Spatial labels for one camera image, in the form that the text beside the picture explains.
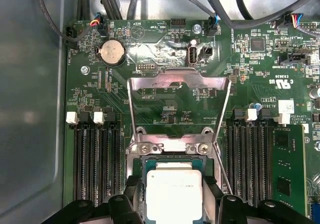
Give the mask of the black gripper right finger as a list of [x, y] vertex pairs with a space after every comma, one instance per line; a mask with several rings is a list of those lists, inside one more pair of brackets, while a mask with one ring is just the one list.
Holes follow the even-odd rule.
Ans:
[[202, 179], [203, 207], [210, 223], [314, 223], [276, 200], [262, 200], [256, 207], [235, 195], [223, 194], [212, 176]]

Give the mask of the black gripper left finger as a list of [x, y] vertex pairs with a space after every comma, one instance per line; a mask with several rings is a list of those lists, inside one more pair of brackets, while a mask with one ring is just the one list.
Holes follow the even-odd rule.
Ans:
[[141, 178], [128, 178], [123, 194], [111, 196], [97, 207], [90, 200], [75, 200], [43, 223], [143, 223], [139, 214]]

